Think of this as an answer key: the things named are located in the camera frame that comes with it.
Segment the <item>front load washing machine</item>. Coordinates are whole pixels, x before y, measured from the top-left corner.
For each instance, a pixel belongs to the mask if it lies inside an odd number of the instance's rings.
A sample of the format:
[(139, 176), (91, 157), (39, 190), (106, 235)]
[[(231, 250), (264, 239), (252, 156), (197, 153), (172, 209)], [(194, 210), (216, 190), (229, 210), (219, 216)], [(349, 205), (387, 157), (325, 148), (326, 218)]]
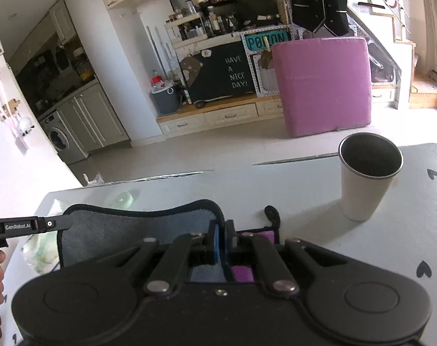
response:
[(58, 156), (66, 163), (73, 164), (86, 159), (83, 151), (58, 111), (54, 111), (40, 121), (47, 138), (57, 150)]

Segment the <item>white paper cup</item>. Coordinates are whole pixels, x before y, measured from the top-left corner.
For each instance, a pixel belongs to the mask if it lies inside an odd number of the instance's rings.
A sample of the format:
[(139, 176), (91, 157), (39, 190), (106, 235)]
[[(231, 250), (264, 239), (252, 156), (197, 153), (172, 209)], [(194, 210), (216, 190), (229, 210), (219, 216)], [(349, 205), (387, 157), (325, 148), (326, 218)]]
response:
[(404, 164), (401, 150), (375, 133), (353, 133), (339, 144), (341, 208), (348, 219), (369, 220)]

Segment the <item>grey bucket with items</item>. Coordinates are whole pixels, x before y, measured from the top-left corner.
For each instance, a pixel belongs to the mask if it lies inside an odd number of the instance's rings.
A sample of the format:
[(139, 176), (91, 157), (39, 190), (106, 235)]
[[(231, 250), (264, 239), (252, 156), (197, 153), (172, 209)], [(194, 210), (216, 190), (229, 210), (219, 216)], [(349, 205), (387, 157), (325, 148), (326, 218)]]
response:
[(160, 75), (152, 77), (151, 98), (160, 116), (171, 115), (180, 108), (180, 98), (172, 80)]

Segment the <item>purple grey microfiber towel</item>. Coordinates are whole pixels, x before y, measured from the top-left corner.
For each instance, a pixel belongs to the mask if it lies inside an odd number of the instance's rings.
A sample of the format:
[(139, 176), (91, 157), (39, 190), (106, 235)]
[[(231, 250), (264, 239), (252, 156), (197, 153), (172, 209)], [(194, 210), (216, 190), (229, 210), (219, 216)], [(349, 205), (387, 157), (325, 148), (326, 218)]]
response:
[(225, 216), (219, 205), (201, 199), (167, 210), (136, 212), (95, 205), (70, 206), (65, 215), (72, 216), (73, 226), (57, 234), (59, 264), (62, 268), (129, 248), (145, 238), (161, 245), (190, 232), (205, 232), (210, 221), (219, 226), (219, 258), (214, 266), (199, 266), (190, 273), (193, 282), (254, 281), (250, 268), (225, 264)]

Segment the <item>cream kitchen cabinet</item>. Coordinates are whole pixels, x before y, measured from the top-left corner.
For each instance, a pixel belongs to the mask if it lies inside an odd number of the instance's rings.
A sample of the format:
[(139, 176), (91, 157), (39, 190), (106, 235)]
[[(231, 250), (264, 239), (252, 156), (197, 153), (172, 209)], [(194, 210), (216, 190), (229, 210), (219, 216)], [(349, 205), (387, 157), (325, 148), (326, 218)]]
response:
[(57, 111), (84, 152), (128, 140), (101, 84), (88, 84), (70, 95)]

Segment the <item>cream drawer cabinet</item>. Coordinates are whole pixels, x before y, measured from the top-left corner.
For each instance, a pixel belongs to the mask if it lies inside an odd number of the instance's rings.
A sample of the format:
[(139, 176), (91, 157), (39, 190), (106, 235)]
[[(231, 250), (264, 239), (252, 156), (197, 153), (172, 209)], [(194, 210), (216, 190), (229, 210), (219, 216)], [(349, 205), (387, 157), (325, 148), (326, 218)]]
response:
[(166, 138), (232, 127), (245, 123), (283, 118), (279, 95), (255, 94), (211, 101), (203, 108), (183, 106), (176, 113), (161, 116), (157, 123)]

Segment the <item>teal potion sign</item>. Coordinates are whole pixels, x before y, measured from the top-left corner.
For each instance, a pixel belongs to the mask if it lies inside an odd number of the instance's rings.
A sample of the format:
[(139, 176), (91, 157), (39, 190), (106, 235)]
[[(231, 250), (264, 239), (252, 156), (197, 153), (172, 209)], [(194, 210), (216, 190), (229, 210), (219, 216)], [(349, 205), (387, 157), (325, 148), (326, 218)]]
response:
[(266, 50), (272, 45), (289, 42), (291, 40), (291, 35), (288, 30), (273, 30), (265, 31), (254, 34), (247, 34), (244, 36), (247, 48), (251, 52), (258, 52)]

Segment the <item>black hanging jacket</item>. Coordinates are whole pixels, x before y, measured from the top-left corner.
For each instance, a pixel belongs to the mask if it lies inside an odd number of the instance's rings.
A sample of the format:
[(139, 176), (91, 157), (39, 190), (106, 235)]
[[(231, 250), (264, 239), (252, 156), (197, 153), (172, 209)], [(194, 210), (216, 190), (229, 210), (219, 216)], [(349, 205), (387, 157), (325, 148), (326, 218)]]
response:
[(292, 22), (312, 33), (324, 27), (334, 36), (349, 30), (347, 0), (291, 0)]

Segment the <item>black board have nice day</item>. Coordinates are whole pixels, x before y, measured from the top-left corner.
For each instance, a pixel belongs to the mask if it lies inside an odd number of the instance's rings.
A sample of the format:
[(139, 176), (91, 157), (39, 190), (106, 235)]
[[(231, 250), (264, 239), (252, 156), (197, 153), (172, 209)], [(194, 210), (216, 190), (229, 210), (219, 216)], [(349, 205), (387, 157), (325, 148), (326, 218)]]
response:
[(255, 93), (242, 42), (201, 49), (180, 61), (185, 87), (193, 104)]

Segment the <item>small round green lid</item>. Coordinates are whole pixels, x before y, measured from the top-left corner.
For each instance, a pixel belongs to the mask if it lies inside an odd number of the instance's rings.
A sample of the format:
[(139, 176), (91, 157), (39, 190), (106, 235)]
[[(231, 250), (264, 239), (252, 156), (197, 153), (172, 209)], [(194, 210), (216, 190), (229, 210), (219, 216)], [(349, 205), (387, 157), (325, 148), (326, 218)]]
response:
[(127, 210), (132, 207), (134, 198), (130, 192), (122, 192), (109, 203), (110, 208)]

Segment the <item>pink upholstered chair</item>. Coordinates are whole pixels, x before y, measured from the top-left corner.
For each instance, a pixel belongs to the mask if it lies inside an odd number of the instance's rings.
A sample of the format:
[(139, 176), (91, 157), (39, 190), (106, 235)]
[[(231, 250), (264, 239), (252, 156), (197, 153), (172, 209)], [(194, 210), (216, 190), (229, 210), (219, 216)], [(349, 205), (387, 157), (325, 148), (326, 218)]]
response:
[(288, 134), (293, 138), (371, 123), (369, 50), (361, 37), (313, 38), (271, 48)]

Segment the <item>white shelf with bottles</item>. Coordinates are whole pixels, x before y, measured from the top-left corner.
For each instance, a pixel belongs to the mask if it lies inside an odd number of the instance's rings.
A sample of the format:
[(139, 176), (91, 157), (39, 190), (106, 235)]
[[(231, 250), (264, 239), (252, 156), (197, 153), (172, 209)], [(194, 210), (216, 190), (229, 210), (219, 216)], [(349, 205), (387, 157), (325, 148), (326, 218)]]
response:
[(203, 14), (192, 0), (185, 1), (185, 7), (176, 9), (164, 25), (173, 49), (208, 39)]

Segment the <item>soft tissue pack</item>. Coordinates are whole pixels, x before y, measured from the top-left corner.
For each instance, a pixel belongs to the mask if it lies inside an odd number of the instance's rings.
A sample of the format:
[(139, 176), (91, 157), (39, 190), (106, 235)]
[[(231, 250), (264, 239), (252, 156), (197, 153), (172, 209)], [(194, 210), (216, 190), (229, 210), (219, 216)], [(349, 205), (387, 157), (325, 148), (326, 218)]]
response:
[(52, 272), (59, 268), (57, 232), (31, 235), (21, 248), (27, 265), (38, 275)]

